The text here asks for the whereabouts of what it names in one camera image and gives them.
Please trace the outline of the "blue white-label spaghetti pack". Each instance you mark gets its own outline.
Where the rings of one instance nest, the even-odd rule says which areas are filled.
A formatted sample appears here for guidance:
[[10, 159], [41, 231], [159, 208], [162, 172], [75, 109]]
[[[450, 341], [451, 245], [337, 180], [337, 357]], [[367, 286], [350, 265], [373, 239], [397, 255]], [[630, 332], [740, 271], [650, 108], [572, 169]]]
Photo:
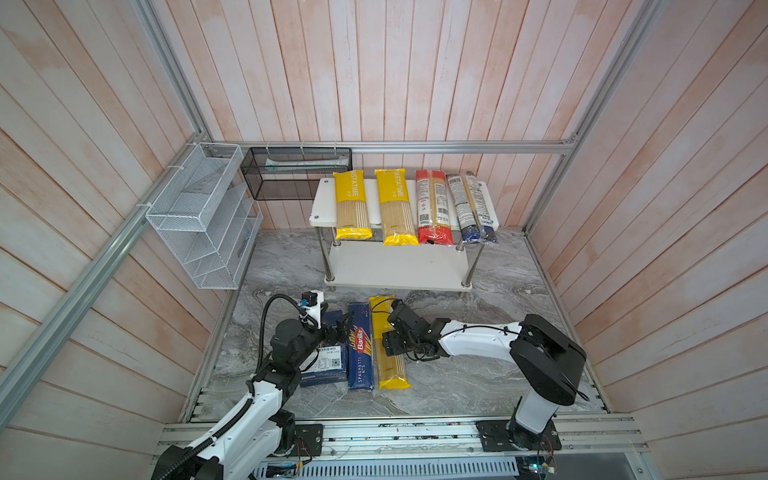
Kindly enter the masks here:
[[490, 209], [477, 177], [472, 172], [449, 175], [447, 185], [454, 199], [462, 241], [469, 244], [496, 244]]

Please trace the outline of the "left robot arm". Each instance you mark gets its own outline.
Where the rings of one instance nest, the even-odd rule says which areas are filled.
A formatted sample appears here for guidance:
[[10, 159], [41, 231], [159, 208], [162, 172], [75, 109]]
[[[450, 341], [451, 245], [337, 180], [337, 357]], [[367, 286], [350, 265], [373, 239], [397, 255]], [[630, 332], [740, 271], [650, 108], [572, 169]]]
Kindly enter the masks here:
[[344, 342], [353, 314], [334, 325], [281, 321], [272, 351], [246, 382], [247, 392], [214, 427], [181, 448], [168, 447], [158, 459], [154, 479], [251, 479], [271, 455], [309, 454], [296, 433], [295, 415], [284, 408], [300, 384], [302, 365], [321, 344]]

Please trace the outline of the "blue Barilla spaghetti box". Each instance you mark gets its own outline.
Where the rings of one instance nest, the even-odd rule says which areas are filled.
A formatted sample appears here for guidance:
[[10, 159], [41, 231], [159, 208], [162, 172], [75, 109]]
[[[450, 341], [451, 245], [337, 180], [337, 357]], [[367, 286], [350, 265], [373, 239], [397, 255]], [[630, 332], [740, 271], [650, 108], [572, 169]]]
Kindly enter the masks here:
[[352, 323], [348, 337], [348, 388], [350, 390], [372, 390], [373, 371], [373, 327], [370, 306], [367, 303], [349, 304]]

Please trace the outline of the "red spaghetti pack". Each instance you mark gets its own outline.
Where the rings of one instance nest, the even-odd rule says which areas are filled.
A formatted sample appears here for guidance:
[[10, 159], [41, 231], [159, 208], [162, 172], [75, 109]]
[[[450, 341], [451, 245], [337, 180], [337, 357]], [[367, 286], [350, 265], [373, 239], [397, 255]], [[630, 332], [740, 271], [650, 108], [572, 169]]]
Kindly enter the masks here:
[[416, 192], [419, 243], [452, 245], [445, 174], [432, 170], [417, 171]]

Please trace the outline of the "yellow Pastatime spaghetti pack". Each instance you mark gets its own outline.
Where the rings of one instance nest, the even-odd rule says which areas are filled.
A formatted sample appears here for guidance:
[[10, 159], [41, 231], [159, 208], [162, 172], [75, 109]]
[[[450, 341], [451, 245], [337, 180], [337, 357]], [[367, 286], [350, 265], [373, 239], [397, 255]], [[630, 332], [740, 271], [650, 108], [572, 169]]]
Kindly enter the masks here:
[[392, 312], [394, 296], [375, 296], [369, 298], [373, 326], [373, 345], [377, 367], [378, 388], [380, 390], [405, 390], [411, 387], [406, 377], [403, 355], [388, 356], [383, 344], [385, 333], [393, 331], [388, 322]]
[[334, 173], [336, 239], [369, 240], [373, 237], [368, 218], [364, 172]]

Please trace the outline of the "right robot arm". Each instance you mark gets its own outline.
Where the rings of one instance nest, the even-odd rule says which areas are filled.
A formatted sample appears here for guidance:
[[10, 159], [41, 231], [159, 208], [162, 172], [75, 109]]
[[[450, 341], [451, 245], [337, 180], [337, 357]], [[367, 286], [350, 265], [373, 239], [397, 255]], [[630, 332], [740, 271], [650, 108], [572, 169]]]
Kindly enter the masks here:
[[553, 418], [561, 406], [571, 406], [582, 393], [580, 380], [585, 351], [548, 320], [528, 314], [504, 325], [468, 324], [438, 318], [429, 323], [403, 301], [392, 301], [383, 334], [388, 356], [412, 355], [416, 360], [475, 356], [518, 366], [529, 390], [509, 421], [479, 421], [483, 450], [555, 451], [562, 448]]

